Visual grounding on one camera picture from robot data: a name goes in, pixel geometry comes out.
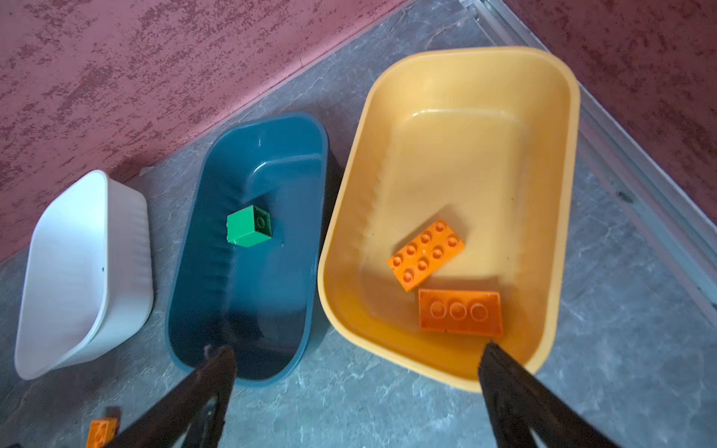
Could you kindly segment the green lego square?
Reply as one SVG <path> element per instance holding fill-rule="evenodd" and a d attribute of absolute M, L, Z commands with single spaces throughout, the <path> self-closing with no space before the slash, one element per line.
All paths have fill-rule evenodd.
<path fill-rule="evenodd" d="M 227 242 L 241 248 L 267 242 L 273 236 L 270 214 L 255 205 L 227 216 L 226 228 Z"/>

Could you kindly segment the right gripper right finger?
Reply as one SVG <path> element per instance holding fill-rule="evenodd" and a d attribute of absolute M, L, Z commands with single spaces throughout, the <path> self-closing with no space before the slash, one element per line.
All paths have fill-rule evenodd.
<path fill-rule="evenodd" d="M 614 447 L 496 343 L 478 367 L 488 417 L 498 447 Z"/>

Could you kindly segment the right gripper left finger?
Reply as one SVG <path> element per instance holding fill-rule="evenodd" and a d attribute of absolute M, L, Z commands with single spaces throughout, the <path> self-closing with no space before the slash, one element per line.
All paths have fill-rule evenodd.
<path fill-rule="evenodd" d="M 224 345 L 108 445 L 217 447 L 235 377 L 235 353 Z"/>

